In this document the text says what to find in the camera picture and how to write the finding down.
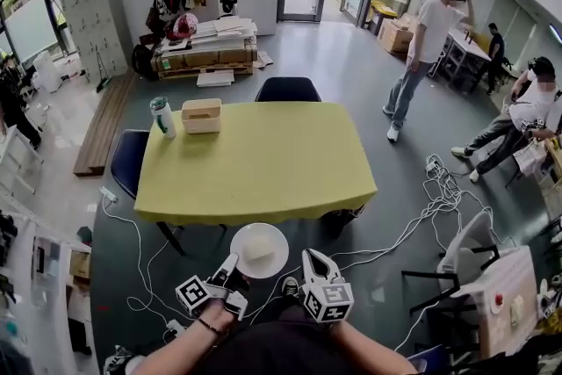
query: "backpack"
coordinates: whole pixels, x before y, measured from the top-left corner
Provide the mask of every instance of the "backpack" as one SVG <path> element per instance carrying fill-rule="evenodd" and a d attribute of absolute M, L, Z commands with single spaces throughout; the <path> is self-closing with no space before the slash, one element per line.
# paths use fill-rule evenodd
<path fill-rule="evenodd" d="M 159 80 L 158 74 L 152 70 L 150 60 L 152 59 L 152 51 L 148 50 L 146 46 L 137 44 L 133 50 L 133 58 L 131 63 L 135 72 L 145 76 L 151 82 Z"/>

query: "white t-shirt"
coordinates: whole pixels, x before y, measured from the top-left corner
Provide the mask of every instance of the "white t-shirt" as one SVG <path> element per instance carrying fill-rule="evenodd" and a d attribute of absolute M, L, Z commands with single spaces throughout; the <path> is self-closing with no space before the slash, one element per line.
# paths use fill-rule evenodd
<path fill-rule="evenodd" d="M 443 4 L 441 0 L 426 0 L 420 8 L 418 21 L 426 26 L 423 44 L 421 44 L 420 61 L 436 62 L 443 50 L 449 29 L 465 18 L 462 11 Z M 410 41 L 407 56 L 414 57 L 415 33 Z"/>
<path fill-rule="evenodd" d="M 509 116 L 518 130 L 522 130 L 523 121 L 532 124 L 541 119 L 546 124 L 546 116 L 554 103 L 557 92 L 556 88 L 551 91 L 541 90 L 537 75 L 532 69 L 527 73 L 527 79 L 531 82 L 529 88 L 514 104 L 509 106 Z"/>

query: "storage bin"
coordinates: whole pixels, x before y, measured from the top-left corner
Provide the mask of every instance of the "storage bin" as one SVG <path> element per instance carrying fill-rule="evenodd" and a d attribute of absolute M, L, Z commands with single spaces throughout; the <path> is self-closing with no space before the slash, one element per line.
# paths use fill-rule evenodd
<path fill-rule="evenodd" d="M 219 98 L 188 100 L 182 106 L 182 123 L 187 133 L 217 133 L 220 131 Z"/>

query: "yellow tablecloth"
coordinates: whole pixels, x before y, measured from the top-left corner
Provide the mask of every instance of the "yellow tablecloth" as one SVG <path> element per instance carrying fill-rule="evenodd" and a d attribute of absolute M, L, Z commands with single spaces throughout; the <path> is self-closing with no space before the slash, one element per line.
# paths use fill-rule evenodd
<path fill-rule="evenodd" d="M 319 218 L 356 209 L 376 192 L 361 141 L 342 105 L 223 105 L 220 133 L 150 130 L 134 210 L 175 225 L 240 225 Z"/>

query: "white plate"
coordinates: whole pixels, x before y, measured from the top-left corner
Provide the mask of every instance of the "white plate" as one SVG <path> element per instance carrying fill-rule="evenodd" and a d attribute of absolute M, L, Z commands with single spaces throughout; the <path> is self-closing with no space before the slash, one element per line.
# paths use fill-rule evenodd
<path fill-rule="evenodd" d="M 269 239 L 275 252 L 264 258 L 255 261 L 245 261 L 244 247 L 250 237 L 260 235 Z M 285 266 L 289 257 L 289 244 L 283 233 L 270 224 L 255 223 L 249 224 L 240 229 L 230 242 L 230 253 L 240 256 L 236 268 L 250 278 L 269 278 L 279 273 Z"/>

